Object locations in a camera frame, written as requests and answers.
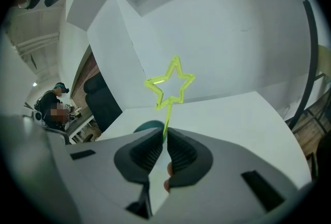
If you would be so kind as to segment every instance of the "brick wall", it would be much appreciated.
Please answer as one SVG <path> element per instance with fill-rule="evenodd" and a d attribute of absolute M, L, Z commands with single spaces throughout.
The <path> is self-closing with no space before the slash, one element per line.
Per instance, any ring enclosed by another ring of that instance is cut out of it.
<path fill-rule="evenodd" d="M 96 75 L 99 72 L 100 72 L 100 70 L 97 65 L 97 62 L 95 61 L 93 53 L 91 53 L 91 55 L 88 57 L 86 63 L 84 64 L 84 66 L 78 76 L 77 82 L 71 93 L 71 98 L 75 102 L 77 107 L 81 107 L 83 109 L 87 107 L 87 104 L 85 101 L 86 93 L 84 92 L 84 83 L 89 78 L 93 77 L 94 75 Z"/>

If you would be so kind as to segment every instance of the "green star-shaped wire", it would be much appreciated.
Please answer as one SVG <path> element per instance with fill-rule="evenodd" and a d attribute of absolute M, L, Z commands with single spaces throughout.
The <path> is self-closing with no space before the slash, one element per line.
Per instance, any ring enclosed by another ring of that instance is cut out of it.
<path fill-rule="evenodd" d="M 166 100 L 162 101 L 163 99 L 163 91 L 156 86 L 156 84 L 167 81 L 170 79 L 172 72 L 176 68 L 177 75 L 180 79 L 186 79 L 184 84 L 179 89 L 179 98 L 175 96 L 170 96 Z M 168 106 L 167 110 L 167 117 L 165 119 L 164 123 L 164 130 L 163 130 L 163 141 L 166 140 L 166 132 L 169 124 L 170 114 L 171 114 L 171 108 L 172 104 L 174 102 L 183 103 L 184 102 L 184 90 L 191 84 L 191 82 L 195 79 L 194 74 L 188 74 L 183 73 L 182 71 L 182 65 L 180 64 L 179 56 L 174 56 L 170 62 L 170 65 L 167 69 L 167 72 L 165 75 L 150 78 L 145 80 L 145 86 L 150 88 L 153 92 L 157 94 L 157 101 L 156 101 L 156 109 L 160 110 L 161 108 Z"/>

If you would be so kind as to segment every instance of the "finger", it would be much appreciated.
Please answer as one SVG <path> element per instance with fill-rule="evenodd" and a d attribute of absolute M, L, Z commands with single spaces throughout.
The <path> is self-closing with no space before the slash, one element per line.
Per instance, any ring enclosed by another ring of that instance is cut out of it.
<path fill-rule="evenodd" d="M 169 193 L 170 187 L 169 187 L 169 180 L 165 180 L 163 183 L 163 186 L 165 190 Z"/>
<path fill-rule="evenodd" d="M 174 173 L 173 173 L 173 171 L 172 171 L 172 162 L 170 162 L 170 163 L 168 164 L 168 166 L 167 166 L 167 171 L 168 171 L 168 173 L 169 173 L 170 176 L 173 176 L 173 175 L 174 175 Z"/>

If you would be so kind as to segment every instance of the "white ceiling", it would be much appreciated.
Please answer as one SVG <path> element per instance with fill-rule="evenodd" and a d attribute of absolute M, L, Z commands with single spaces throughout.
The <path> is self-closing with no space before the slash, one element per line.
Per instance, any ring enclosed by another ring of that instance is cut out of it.
<path fill-rule="evenodd" d="M 17 7 L 8 10 L 6 33 L 21 58 L 36 74 L 38 84 L 57 75 L 57 42 L 53 40 L 48 45 L 41 45 L 39 38 L 49 34 L 54 37 L 59 32 L 59 20 L 65 2 L 59 0 L 47 8 L 42 0 L 30 10 Z M 26 41 L 34 44 L 25 47 Z"/>

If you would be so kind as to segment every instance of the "star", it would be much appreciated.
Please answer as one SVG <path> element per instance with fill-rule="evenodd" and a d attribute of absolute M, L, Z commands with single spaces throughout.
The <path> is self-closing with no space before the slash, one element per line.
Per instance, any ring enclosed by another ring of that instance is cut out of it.
<path fill-rule="evenodd" d="M 176 68 L 177 75 L 180 79 L 186 79 L 184 84 L 179 89 L 179 98 L 175 96 L 170 96 L 166 100 L 162 101 L 163 99 L 163 91 L 156 86 L 156 84 L 167 81 L 170 79 L 172 72 Z M 174 102 L 183 103 L 184 102 L 184 90 L 191 84 L 191 82 L 195 79 L 194 74 L 183 73 L 182 65 L 180 64 L 179 56 L 174 56 L 170 62 L 170 65 L 167 69 L 165 75 L 153 77 L 147 79 L 145 81 L 145 86 L 150 88 L 153 92 L 157 94 L 157 101 L 156 101 L 156 109 L 160 110 L 161 108 L 172 104 Z"/>

